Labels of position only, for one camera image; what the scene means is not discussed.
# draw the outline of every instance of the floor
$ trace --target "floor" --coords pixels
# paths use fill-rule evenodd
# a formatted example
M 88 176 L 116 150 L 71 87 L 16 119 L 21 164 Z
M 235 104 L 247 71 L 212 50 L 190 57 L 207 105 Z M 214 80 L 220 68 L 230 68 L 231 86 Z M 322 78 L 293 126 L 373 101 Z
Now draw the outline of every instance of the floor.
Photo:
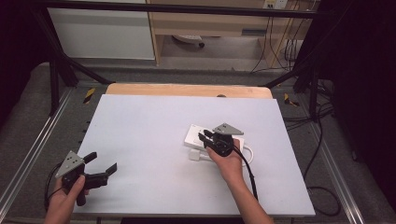
M 123 82 L 255 86 L 265 84 L 269 80 L 281 76 L 287 72 L 289 67 L 288 62 L 280 57 L 279 60 L 285 69 L 262 70 L 267 69 L 267 66 L 264 60 L 260 60 L 262 50 L 257 39 L 254 38 L 204 37 L 204 41 L 205 47 L 201 49 L 198 46 L 180 43 L 168 36 L 165 38 L 163 59 L 159 65 L 153 65 L 152 63 L 117 64 L 116 68 L 113 63 L 100 66 L 104 64 L 101 63 L 95 64 L 92 70 L 101 76 Z M 106 87 L 92 83 L 89 78 L 82 74 L 78 74 L 78 77 L 81 82 L 77 88 L 71 90 L 72 97 L 64 108 L 63 117 L 59 118 L 56 128 L 50 131 L 50 137 L 41 148 L 41 156 L 36 155 L 35 164 L 28 171 L 28 174 L 29 172 L 30 174 L 25 176 L 26 180 L 20 183 L 20 188 L 17 190 L 19 194 L 10 199 L 11 201 L 14 200 L 14 203 L 10 207 L 6 207 L 8 213 L 5 223 L 42 222 L 45 212 L 41 209 L 41 189 L 48 174 L 48 172 L 43 171 L 48 170 L 51 164 L 62 157 L 62 151 L 78 150 L 78 141 L 83 139 L 83 130 L 86 130 L 89 126 L 87 121 L 92 117 L 99 95 L 106 90 Z M 295 94 L 292 90 L 294 81 L 295 79 L 291 78 L 272 89 L 284 117 L 306 116 L 303 109 L 303 100 L 306 99 L 307 94 Z M 7 191 L 8 183 L 15 179 L 14 175 L 18 172 L 25 156 L 30 153 L 31 146 L 35 143 L 35 139 L 48 120 L 48 112 L 50 111 L 50 89 L 48 85 L 48 69 L 45 66 L 38 67 L 33 72 L 32 79 L 23 93 L 21 101 L 15 106 L 8 122 L 0 130 L 2 158 L 12 158 L 12 162 L 1 160 L 0 170 L 3 172 L 1 172 L 0 192 Z M 92 86 L 96 88 L 96 93 L 92 101 L 88 105 L 84 105 L 81 101 L 85 97 L 87 89 Z M 300 103 L 301 106 L 285 104 L 285 93 L 290 96 L 292 102 Z M 319 98 L 320 103 L 326 101 L 326 97 Z M 318 144 L 315 137 L 315 127 L 317 127 L 315 124 L 307 123 L 289 131 L 290 141 L 302 171 L 309 163 Z M 350 188 L 352 198 L 364 218 L 364 223 L 396 223 L 394 211 L 391 210 L 386 199 L 378 190 L 364 163 L 352 160 L 348 144 L 336 122 L 336 118 L 328 116 L 323 119 L 323 132 L 326 147 L 331 150 L 332 156 Z M 53 153 L 54 148 L 58 150 L 55 154 Z M 324 158 L 320 154 L 315 159 L 306 184 L 323 186 L 331 189 L 332 192 L 336 192 L 334 189 L 334 183 L 336 182 L 332 179 L 331 171 L 326 166 Z M 336 210 L 335 201 L 328 193 L 312 190 L 311 196 L 311 200 L 317 207 L 328 212 Z M 334 217 L 318 213 L 315 217 L 296 218 L 294 220 L 276 218 L 276 223 L 353 223 L 347 214 L 348 212 L 342 209 L 340 214 Z M 94 222 L 92 217 L 76 217 L 76 220 Z M 104 220 L 104 223 L 120 223 L 120 221 L 109 218 Z

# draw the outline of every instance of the black stand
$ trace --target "black stand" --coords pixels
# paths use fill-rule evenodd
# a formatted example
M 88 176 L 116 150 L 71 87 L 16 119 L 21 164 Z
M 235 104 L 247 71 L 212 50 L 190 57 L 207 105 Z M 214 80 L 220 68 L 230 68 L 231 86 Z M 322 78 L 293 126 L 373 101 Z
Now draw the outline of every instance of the black stand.
M 330 2 L 331 1 L 323 1 L 322 3 L 320 3 L 319 9 L 320 7 L 322 7 L 322 5 L 329 4 Z M 337 10 L 335 14 L 337 16 L 327 21 L 328 24 L 326 25 L 329 28 L 326 34 L 324 34 L 321 39 L 313 41 L 317 42 L 317 44 L 315 46 L 312 46 L 312 50 L 305 56 L 305 58 L 303 58 L 302 60 L 300 60 L 300 58 L 297 59 L 297 62 L 292 71 L 267 84 L 261 85 L 260 87 L 266 87 L 271 89 L 291 77 L 298 77 L 293 88 L 296 92 L 303 92 L 310 85 L 309 115 L 311 116 L 313 121 L 317 121 L 318 115 L 316 108 L 318 99 L 318 79 L 320 67 L 325 62 L 331 50 L 336 49 L 336 45 L 334 44 L 334 36 L 336 35 L 335 30 L 337 28 L 336 26 L 339 24 L 341 19 L 343 19 L 344 15 L 347 13 L 353 3 L 354 0 L 350 0 L 344 5 L 340 4 L 340 6 L 336 8 Z M 311 30 L 312 26 L 314 26 L 314 23 L 316 26 L 315 32 Z M 325 24 L 320 24 L 317 21 L 313 21 L 310 28 L 310 31 L 312 33 L 311 36 L 318 35 L 318 33 L 316 32 L 321 30 L 323 25 Z
M 73 68 L 79 70 L 85 75 L 93 78 L 94 80 L 102 83 L 102 84 L 111 84 L 114 81 L 109 81 L 99 75 L 95 74 L 88 68 L 83 65 L 75 62 L 71 58 L 69 58 L 62 49 L 62 46 L 56 36 L 56 34 L 50 29 L 46 20 L 43 16 L 43 8 L 42 7 L 34 7 L 31 5 L 31 13 L 35 18 L 36 23 L 40 27 L 44 37 L 49 43 L 49 69 L 50 69 L 50 89 L 51 89 L 51 110 L 49 115 L 52 116 L 56 109 L 59 106 L 59 79 L 58 75 L 64 81 L 64 84 L 69 87 L 74 87 L 78 84 L 78 79 Z

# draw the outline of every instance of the wrist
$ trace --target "wrist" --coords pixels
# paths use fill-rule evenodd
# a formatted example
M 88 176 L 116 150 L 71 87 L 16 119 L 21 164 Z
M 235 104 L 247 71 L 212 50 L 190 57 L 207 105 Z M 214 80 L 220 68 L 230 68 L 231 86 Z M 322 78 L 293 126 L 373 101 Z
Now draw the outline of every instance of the wrist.
M 240 188 L 248 187 L 242 176 L 233 176 L 231 178 L 226 178 L 225 182 L 227 183 L 230 189 L 235 189 L 235 188 L 240 189 Z

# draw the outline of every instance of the gray carpet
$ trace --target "gray carpet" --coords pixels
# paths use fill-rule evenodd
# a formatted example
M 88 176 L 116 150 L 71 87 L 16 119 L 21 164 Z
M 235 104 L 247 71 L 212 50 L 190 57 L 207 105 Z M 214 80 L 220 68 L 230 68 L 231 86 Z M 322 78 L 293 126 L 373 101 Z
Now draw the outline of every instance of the gray carpet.
M 153 82 L 153 83 L 191 83 L 191 84 L 240 84 L 256 86 L 273 80 L 279 74 L 258 73 L 250 75 L 245 72 L 209 72 L 209 71 L 183 71 L 161 69 L 99 69 L 95 70 L 103 77 L 118 82 Z M 83 75 L 81 79 L 89 81 Z M 280 87 L 273 89 L 273 95 L 279 102 L 281 113 L 284 117 L 302 117 L 304 111 L 300 106 L 285 105 L 284 93 L 296 101 L 291 85 L 293 79 L 288 80 Z M 38 157 L 31 173 L 27 177 L 14 204 L 12 204 L 7 218 L 33 217 L 42 218 L 45 215 L 43 208 L 43 191 L 47 175 L 51 168 L 69 150 L 78 151 L 79 141 L 83 140 L 84 132 L 89 128 L 89 121 L 98 104 L 100 95 L 106 91 L 106 86 L 97 87 L 89 104 L 82 103 L 89 85 L 77 87 L 47 144 Z M 7 183 L 17 171 L 19 164 L 35 141 L 40 129 L 44 125 L 50 111 L 50 91 L 48 69 L 37 68 L 32 75 L 24 95 L 19 104 L 14 108 L 6 126 L 0 132 L 1 166 L 0 190 L 3 192 Z M 376 186 L 364 163 L 351 159 L 349 147 L 335 118 L 327 117 L 323 120 L 323 130 L 326 141 L 336 158 L 340 169 L 345 176 L 352 194 L 361 213 L 368 223 L 396 223 L 395 213 L 391 210 L 381 191 Z M 297 161 L 302 172 L 306 168 L 317 141 L 309 125 L 302 126 L 289 132 L 290 141 L 295 150 Z M 322 186 L 331 189 L 333 185 L 321 157 L 318 155 L 306 179 L 309 186 Z M 332 212 L 335 203 L 329 194 L 314 191 L 311 199 L 315 206 Z M 94 220 L 94 217 L 78 217 Z M 276 218 L 278 223 L 288 223 L 289 218 Z M 335 217 L 317 214 L 315 217 L 296 218 L 297 223 L 348 223 L 344 210 Z

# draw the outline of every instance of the black metal pole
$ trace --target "black metal pole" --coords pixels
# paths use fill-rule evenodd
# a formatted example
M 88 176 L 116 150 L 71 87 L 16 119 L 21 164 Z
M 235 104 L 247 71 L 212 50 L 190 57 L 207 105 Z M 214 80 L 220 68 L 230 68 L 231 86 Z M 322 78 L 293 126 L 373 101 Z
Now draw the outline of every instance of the black metal pole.
M 320 11 L 295 11 L 265 8 L 247 7 L 204 7 L 185 5 L 162 5 L 162 4 L 137 4 L 137 3 L 109 3 L 109 2 L 86 2 L 64 0 L 35 0 L 35 4 L 41 7 L 73 8 L 89 10 L 111 11 L 143 11 L 143 12 L 169 12 L 189 14 L 212 14 L 233 15 L 252 17 L 276 17 L 276 18 L 302 18 L 302 19 L 328 19 L 335 16 L 332 12 Z

